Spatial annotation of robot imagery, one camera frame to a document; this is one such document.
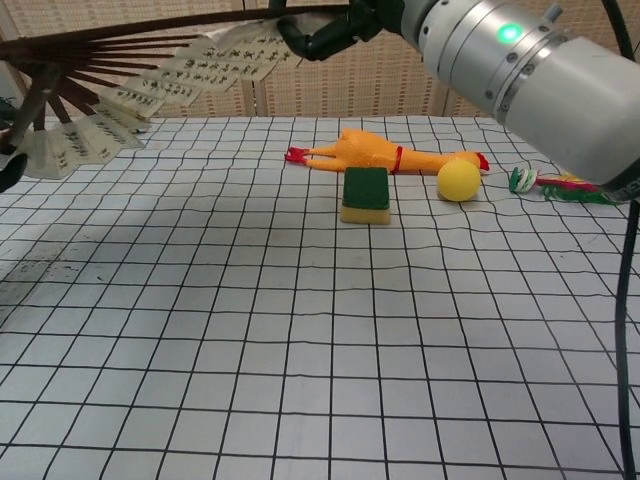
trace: yellow rubber chicken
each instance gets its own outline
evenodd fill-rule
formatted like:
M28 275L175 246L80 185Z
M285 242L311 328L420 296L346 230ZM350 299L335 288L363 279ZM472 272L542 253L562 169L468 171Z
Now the yellow rubber chicken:
M332 158L307 158L312 155ZM390 173L418 170L438 173L444 165L453 160L467 160L481 170L489 170L489 162L480 153L457 152L439 155L416 152L395 145L371 132L350 128L345 128L336 144L330 147L291 147L285 155L285 160L332 172L343 172L347 167L383 167Z

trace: white grid mat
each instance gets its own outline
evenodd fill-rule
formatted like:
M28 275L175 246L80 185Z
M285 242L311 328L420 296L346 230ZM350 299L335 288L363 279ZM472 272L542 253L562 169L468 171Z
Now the white grid mat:
M0 196L0 478L621 478L622 210L510 194L555 170L488 120L152 127ZM493 173L463 206L398 175L390 226L343 225L341 176L283 168L343 127Z

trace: sponge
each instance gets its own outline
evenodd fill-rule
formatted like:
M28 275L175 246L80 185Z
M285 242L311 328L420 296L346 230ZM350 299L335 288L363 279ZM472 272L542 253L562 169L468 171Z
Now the sponge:
M386 168L349 167L345 170L340 219L344 223L390 223Z

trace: paper fan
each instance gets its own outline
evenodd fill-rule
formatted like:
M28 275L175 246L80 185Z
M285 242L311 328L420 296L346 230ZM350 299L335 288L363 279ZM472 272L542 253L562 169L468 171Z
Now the paper fan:
M0 43L0 60L32 79L16 121L0 132L0 168L18 170L18 178L24 172L61 179L79 165L107 163L122 149L144 148L136 133L163 105L189 106L204 91L224 95L239 80L264 79L278 64L295 68L301 59L279 34L278 18L295 15L301 25L314 28L326 22L327 14L346 8L212 13ZM199 35L134 36L232 22ZM167 47L174 53L154 53ZM65 103L83 116L71 118ZM60 120L48 130L46 104ZM16 159L21 165L9 168ZM0 181L0 191L5 182Z

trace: black cable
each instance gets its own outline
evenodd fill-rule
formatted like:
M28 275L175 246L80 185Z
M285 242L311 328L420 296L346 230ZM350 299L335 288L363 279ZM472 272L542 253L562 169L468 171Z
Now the black cable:
M635 53L631 37L624 21L617 0L602 0L607 12L613 32L618 42L620 54L635 62ZM620 434L620 450L625 480L636 480L636 467L633 458L633 444L631 440L631 422L629 420L629 365L627 358L627 294L629 292L629 277L631 276L631 262L636 244L638 231L638 217L640 204L632 201L627 219L627 231L622 249L620 275L618 276L618 290L616 292L615 314L615 342L616 342L616 371L618 377L618 423Z

